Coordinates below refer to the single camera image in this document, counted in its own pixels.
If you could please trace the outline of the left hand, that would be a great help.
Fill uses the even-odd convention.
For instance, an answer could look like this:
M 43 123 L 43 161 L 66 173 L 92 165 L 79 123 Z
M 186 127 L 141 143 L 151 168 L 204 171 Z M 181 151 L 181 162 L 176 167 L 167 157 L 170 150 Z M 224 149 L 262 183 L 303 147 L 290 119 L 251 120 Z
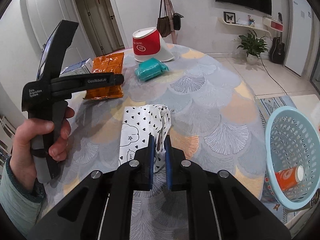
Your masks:
M 72 118 L 74 115 L 74 110 L 67 107 L 61 125 L 60 136 L 47 151 L 55 161 L 64 161 L 67 158 L 66 148 L 68 137 L 71 133 L 71 126 L 68 119 Z M 25 120 L 25 122 L 16 129 L 12 156 L 10 159 L 10 168 L 16 180 L 28 192 L 33 190 L 37 177 L 32 150 L 42 149 L 43 135 L 49 134 L 53 130 L 54 123 L 52 121 L 37 118 Z

